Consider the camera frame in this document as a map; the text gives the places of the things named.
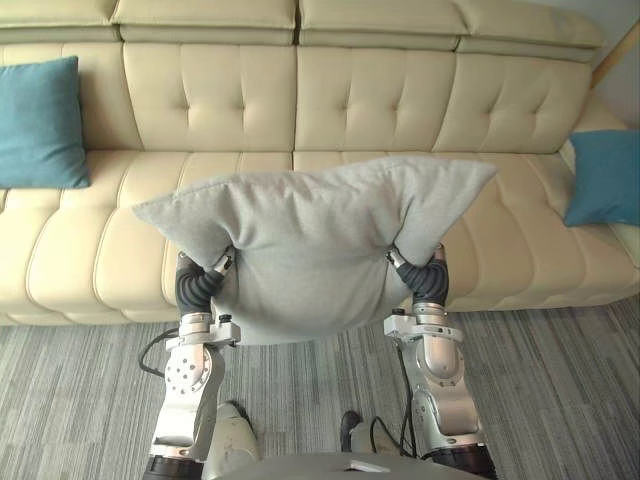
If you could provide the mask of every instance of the sofa seam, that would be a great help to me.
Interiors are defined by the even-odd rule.
[[[136,126],[136,133],[138,134],[138,142],[143,150],[146,150],[146,145],[142,140],[140,134],[140,125],[138,124],[138,116],[136,115],[136,109],[133,106],[133,95],[131,95],[131,83],[129,82],[129,75],[127,74],[127,62],[125,60],[125,44],[128,42],[121,42],[120,44],[120,58],[122,58],[122,74],[124,75],[124,83],[127,87],[127,95],[129,96],[129,108],[131,109],[131,116],[133,117],[133,124]]]
[[[58,196],[58,208],[57,208],[57,209],[54,209],[54,210],[49,214],[49,216],[48,216],[48,217],[47,217],[47,219],[45,220],[44,224],[42,225],[42,228],[40,229],[40,232],[38,232],[38,237],[36,238],[36,241],[35,241],[35,242],[33,242],[33,247],[31,248],[31,253],[29,254],[29,262],[28,262],[28,264],[27,264],[27,271],[26,271],[26,273],[25,273],[25,293],[26,293],[26,295],[27,295],[27,298],[29,299],[29,301],[30,301],[33,305],[35,305],[35,306],[37,306],[37,307],[40,307],[40,308],[42,308],[43,310],[46,310],[46,311],[48,311],[48,312],[50,312],[50,313],[58,313],[58,314],[60,314],[60,315],[62,315],[63,317],[65,317],[65,318],[66,318],[66,315],[65,315],[63,312],[59,312],[59,311],[57,311],[57,310],[54,310],[54,309],[52,309],[52,308],[49,308],[49,307],[47,307],[47,306],[45,306],[45,305],[41,304],[40,302],[38,302],[38,301],[34,298],[33,293],[31,292],[31,269],[32,269],[32,266],[33,266],[34,258],[35,258],[35,256],[36,256],[36,251],[37,251],[37,249],[38,249],[38,246],[40,245],[40,242],[41,242],[41,240],[42,240],[42,237],[44,236],[44,232],[45,232],[45,230],[47,229],[47,227],[49,226],[49,223],[51,222],[51,219],[52,219],[52,218],[53,218],[53,216],[56,214],[56,212],[57,212],[58,210],[60,210],[60,201],[61,201],[61,199],[62,199],[63,192],[64,192],[64,190],[59,190],[59,191],[58,191],[58,194],[59,194],[59,196]]]
[[[482,159],[482,153],[478,153],[478,157],[480,159]],[[494,308],[499,308],[500,304],[504,303],[504,299],[510,298],[510,297],[516,297],[518,295],[521,295],[521,294],[525,293],[527,290],[529,290],[531,288],[531,285],[533,285],[533,281],[534,281],[534,279],[536,277],[536,273],[537,273],[538,269],[537,269],[536,262],[535,262],[534,257],[533,257],[533,252],[532,252],[532,249],[531,249],[531,245],[529,244],[529,241],[528,241],[528,239],[527,239],[527,237],[526,237],[526,235],[524,233],[524,230],[522,229],[522,224],[518,220],[518,217],[513,213],[513,211],[511,210],[511,208],[507,204],[507,202],[505,202],[504,191],[503,191],[503,188],[501,186],[500,178],[497,175],[494,178],[495,178],[495,182],[496,182],[496,191],[497,191],[497,194],[498,194],[497,200],[500,203],[500,205],[503,208],[503,210],[509,214],[509,216],[513,219],[514,224],[518,227],[518,231],[520,232],[520,235],[522,236],[524,244],[527,247],[527,254],[528,254],[528,257],[529,257],[529,261],[531,262],[531,270],[532,270],[531,276],[529,277],[525,287],[522,288],[521,290],[518,290],[518,291],[514,292],[511,295],[504,296],[500,302],[498,302],[496,305],[494,305]]]
[[[178,174],[178,181],[176,182],[175,190],[178,190],[181,187],[182,180],[184,179],[184,175],[187,169],[187,165],[190,163],[192,158],[193,158],[193,152],[188,152],[186,158],[182,162],[182,167],[180,168],[180,173]],[[167,273],[167,258],[169,258],[169,240],[165,236],[163,236],[163,239],[164,239],[164,245],[162,247],[163,251],[162,251],[162,268],[160,272],[160,291],[162,292],[162,298],[164,299],[164,301],[168,305],[172,306],[171,302],[169,301],[168,292],[166,291],[165,285],[164,285],[164,278]]]
[[[447,54],[450,53],[451,55],[453,55],[453,58],[454,58],[453,72],[451,73],[451,81],[449,82],[451,86],[449,87],[449,95],[447,96],[447,101],[445,102],[444,109],[442,111],[442,115],[440,118],[440,128],[438,129],[438,132],[435,134],[433,141],[431,142],[431,146],[429,147],[429,150],[431,151],[433,151],[434,148],[439,149],[438,140],[440,139],[440,136],[442,135],[442,131],[444,130],[447,115],[448,115],[448,112],[450,111],[451,102],[453,100],[453,91],[455,89],[455,83],[458,78],[458,67],[459,67],[458,63],[460,62],[460,54],[458,52],[446,52],[446,53]]]
[[[96,258],[93,262],[93,275],[92,275],[92,288],[93,288],[93,293],[96,297],[96,300],[98,300],[98,302],[100,302],[105,308],[108,308],[110,310],[116,310],[116,311],[120,311],[120,313],[122,314],[122,316],[124,316],[127,320],[130,320],[128,317],[126,317],[123,313],[123,311],[119,308],[114,308],[113,306],[109,305],[104,298],[102,298],[102,296],[100,295],[100,293],[98,292],[98,287],[97,287],[97,276],[98,276],[98,263],[100,260],[100,256],[102,255],[102,248],[104,245],[104,237],[106,235],[107,229],[109,227],[109,225],[111,224],[111,220],[113,219],[113,216],[115,215],[116,211],[118,211],[119,207],[120,207],[120,193],[122,191],[122,185],[124,184],[125,178],[127,177],[127,175],[129,174],[129,170],[131,170],[131,168],[133,167],[133,163],[134,163],[134,159],[137,155],[134,155],[134,157],[130,160],[129,165],[127,166],[127,168],[125,169],[125,171],[122,174],[122,178],[120,179],[120,184],[118,185],[118,192],[116,193],[116,204],[113,208],[113,210],[111,211],[111,213],[109,214],[109,218],[107,218],[107,221],[104,224],[104,227],[102,227],[102,233],[100,234],[100,241],[98,242],[98,247],[96,249]]]

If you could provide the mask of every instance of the sofa seat cushion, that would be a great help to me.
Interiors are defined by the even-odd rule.
[[[420,153],[295,152],[293,161],[295,170],[316,170]],[[443,241],[451,311],[597,305],[640,290],[640,272],[609,226],[564,226],[574,178],[559,155],[437,156],[498,167]]]
[[[290,153],[89,151],[82,190],[0,190],[0,324],[176,319],[177,251],[130,206]]]

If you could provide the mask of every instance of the teal pillow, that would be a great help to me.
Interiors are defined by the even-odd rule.
[[[564,224],[640,226],[640,131],[574,133],[576,188]]]
[[[0,188],[88,185],[78,57],[0,67]]]

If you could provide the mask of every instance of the gray pillow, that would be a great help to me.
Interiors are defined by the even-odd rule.
[[[384,257],[426,263],[494,175],[462,160],[388,157],[313,173],[214,177],[134,207],[207,268],[233,245],[216,297],[243,344],[301,341],[383,320],[408,290]]]

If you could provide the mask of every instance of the sofa backrest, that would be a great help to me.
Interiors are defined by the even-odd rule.
[[[99,15],[113,3],[92,2]],[[25,43],[11,24],[0,39],[13,29],[19,43],[0,45],[0,62],[78,55],[89,149],[558,150],[587,95],[597,28],[507,0],[400,2],[404,14],[386,0],[300,0],[294,35],[293,0],[269,0],[272,15],[219,0],[200,17],[170,2],[147,20],[123,0],[110,25],[96,22],[128,40]],[[220,43],[241,43],[234,28],[256,44]]]

